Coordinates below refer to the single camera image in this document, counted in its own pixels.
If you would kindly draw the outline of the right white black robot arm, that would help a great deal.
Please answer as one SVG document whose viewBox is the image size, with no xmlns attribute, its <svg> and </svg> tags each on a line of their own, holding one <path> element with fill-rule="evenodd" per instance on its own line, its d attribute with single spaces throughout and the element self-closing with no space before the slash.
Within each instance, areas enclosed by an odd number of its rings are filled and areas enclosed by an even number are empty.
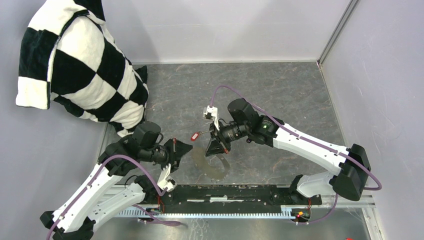
<svg viewBox="0 0 424 240">
<path fill-rule="evenodd" d="M 232 142 L 246 138 L 248 143 L 295 153 L 325 169 L 322 173 L 295 177 L 288 191 L 293 203 L 302 204 L 315 195 L 331 193 L 350 201 L 361 199 L 371 171 L 364 147 L 346 147 L 312 137 L 278 118 L 260 115 L 244 98 L 233 100 L 227 110 L 232 117 L 229 123 L 220 121 L 216 107 L 203 110 L 203 116 L 212 120 L 205 156 L 227 154 Z"/>
</svg>

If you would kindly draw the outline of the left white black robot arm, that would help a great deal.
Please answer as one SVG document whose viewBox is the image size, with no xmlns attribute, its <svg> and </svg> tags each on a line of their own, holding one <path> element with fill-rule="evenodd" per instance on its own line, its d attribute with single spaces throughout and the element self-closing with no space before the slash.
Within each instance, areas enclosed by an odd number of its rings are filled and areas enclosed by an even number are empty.
<svg viewBox="0 0 424 240">
<path fill-rule="evenodd" d="M 151 204 L 173 191 L 177 183 L 170 174 L 193 146 L 176 138 L 164 144 L 161 127 L 145 121 L 134 132 L 108 145 L 92 172 L 76 192 L 57 210 L 45 211 L 40 220 L 50 240 L 89 240 L 103 224 L 126 208 L 141 202 Z M 136 177 L 106 201 L 101 198 L 131 170 Z"/>
</svg>

